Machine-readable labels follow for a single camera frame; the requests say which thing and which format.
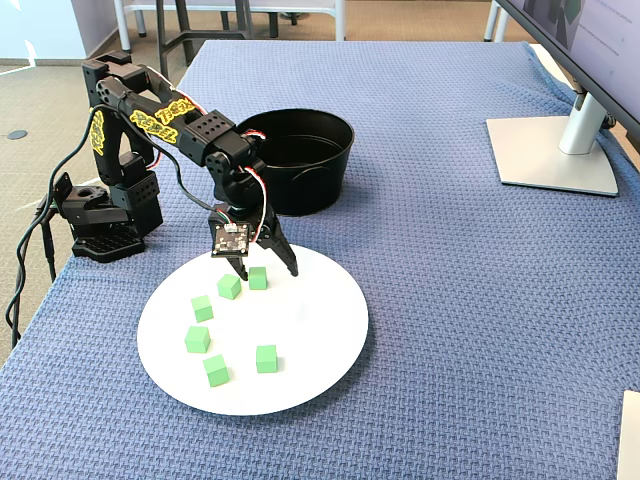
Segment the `green cube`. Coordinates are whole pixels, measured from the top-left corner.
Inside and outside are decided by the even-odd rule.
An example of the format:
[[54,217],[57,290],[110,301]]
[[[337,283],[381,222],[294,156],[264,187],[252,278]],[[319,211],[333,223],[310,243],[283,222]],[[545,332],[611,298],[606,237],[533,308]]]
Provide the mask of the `green cube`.
[[196,322],[204,322],[213,318],[213,308],[207,295],[191,299],[193,313],[196,314]]
[[265,267],[251,267],[249,269],[249,289],[267,289],[267,269]]
[[242,290],[240,278],[235,275],[227,274],[218,281],[218,294],[221,297],[233,300],[238,296],[240,290]]
[[207,372],[209,386],[217,387],[229,381],[229,372],[227,372],[227,365],[224,363],[222,355],[207,358],[202,363],[204,364],[205,372]]
[[207,353],[211,343],[209,329],[207,327],[189,327],[184,343],[189,353]]
[[276,373],[278,371],[278,355],[275,345],[265,345],[256,349],[256,368],[258,373]]

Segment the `yellow logo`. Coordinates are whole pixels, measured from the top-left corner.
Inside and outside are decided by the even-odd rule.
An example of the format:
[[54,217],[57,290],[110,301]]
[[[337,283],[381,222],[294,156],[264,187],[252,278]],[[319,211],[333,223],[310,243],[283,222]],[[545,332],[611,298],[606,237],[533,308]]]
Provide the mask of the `yellow logo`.
[[181,98],[180,100],[171,102],[167,108],[158,110],[156,117],[158,117],[164,125],[169,125],[169,122],[174,118],[184,115],[195,108],[189,100]]
[[91,122],[91,148],[93,148],[100,156],[104,147],[104,115],[102,110],[98,110]]
[[148,134],[155,135],[167,143],[176,143],[178,141],[178,131],[175,128],[165,127],[155,118],[140,110],[134,110],[129,118]]

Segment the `white plate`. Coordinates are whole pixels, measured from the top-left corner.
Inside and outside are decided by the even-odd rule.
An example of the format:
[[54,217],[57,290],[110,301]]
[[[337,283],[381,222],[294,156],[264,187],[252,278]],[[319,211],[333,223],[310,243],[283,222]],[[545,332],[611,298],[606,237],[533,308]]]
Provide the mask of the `white plate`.
[[[209,253],[186,263],[151,295],[138,325],[138,354],[151,379],[176,400],[207,412],[262,415],[320,395],[347,373],[367,337],[369,314],[362,290],[333,260],[292,246],[300,274],[292,277],[270,250],[253,245],[245,258],[267,267],[267,290],[218,296],[216,284],[234,274]],[[196,323],[191,299],[209,295],[214,318]],[[206,354],[187,353],[192,325],[209,328]],[[258,345],[276,345],[278,372],[259,374]],[[202,361],[222,354],[230,381],[211,388]]]

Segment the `black plastic bin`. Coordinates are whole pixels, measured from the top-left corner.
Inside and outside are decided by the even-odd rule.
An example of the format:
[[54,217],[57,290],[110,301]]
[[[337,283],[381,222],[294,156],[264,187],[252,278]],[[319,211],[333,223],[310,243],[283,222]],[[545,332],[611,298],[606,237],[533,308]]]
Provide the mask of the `black plastic bin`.
[[269,201],[282,215],[308,215],[332,205],[354,140],[351,125],[318,110],[276,110],[251,117],[238,131],[259,130],[267,139],[258,156]]

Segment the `silver stand base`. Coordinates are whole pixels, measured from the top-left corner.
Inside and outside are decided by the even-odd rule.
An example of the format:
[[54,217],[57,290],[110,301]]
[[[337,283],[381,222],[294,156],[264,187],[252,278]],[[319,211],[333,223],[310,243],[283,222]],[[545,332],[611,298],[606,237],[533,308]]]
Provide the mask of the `silver stand base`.
[[488,119],[502,183],[618,195],[611,164],[598,142],[586,155],[560,151],[568,120],[569,117]]

